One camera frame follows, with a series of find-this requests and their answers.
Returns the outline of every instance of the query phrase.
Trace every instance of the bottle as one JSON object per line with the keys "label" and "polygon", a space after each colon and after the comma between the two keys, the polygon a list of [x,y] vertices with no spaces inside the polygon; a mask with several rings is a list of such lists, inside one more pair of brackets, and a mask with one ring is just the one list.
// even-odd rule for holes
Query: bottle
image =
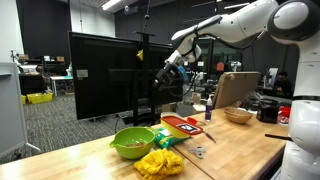
{"label": "bottle", "polygon": [[206,104],[206,113],[205,113],[205,119],[206,121],[211,121],[211,112],[212,112],[212,99],[211,95],[209,95],[207,104]]}

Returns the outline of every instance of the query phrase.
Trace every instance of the black curtain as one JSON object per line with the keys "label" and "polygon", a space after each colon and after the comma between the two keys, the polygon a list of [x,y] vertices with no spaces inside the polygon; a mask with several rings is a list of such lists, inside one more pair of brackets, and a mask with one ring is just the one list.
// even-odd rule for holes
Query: black curtain
{"label": "black curtain", "polygon": [[64,56],[69,63],[68,31],[71,17],[68,0],[16,0],[25,54]]}

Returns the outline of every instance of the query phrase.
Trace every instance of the whiteboard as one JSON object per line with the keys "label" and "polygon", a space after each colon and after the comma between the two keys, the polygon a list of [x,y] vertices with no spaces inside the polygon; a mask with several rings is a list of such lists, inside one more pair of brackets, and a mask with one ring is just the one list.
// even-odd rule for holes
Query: whiteboard
{"label": "whiteboard", "polygon": [[0,62],[0,157],[27,144],[17,66]]}

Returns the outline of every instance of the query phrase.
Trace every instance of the green bowl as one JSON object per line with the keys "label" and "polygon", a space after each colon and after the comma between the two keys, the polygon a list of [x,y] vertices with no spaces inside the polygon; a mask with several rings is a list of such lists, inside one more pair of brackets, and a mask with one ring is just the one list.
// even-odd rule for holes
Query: green bowl
{"label": "green bowl", "polygon": [[127,159],[138,159],[150,152],[155,131],[145,127],[129,127],[119,131],[109,144],[118,154]]}

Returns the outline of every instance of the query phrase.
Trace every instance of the wooden bowl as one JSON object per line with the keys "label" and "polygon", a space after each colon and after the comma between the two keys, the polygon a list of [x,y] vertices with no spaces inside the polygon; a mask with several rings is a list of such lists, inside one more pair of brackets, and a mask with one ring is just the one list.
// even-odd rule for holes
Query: wooden bowl
{"label": "wooden bowl", "polygon": [[238,124],[245,124],[252,117],[251,113],[232,107],[225,108],[224,113],[228,120]]}

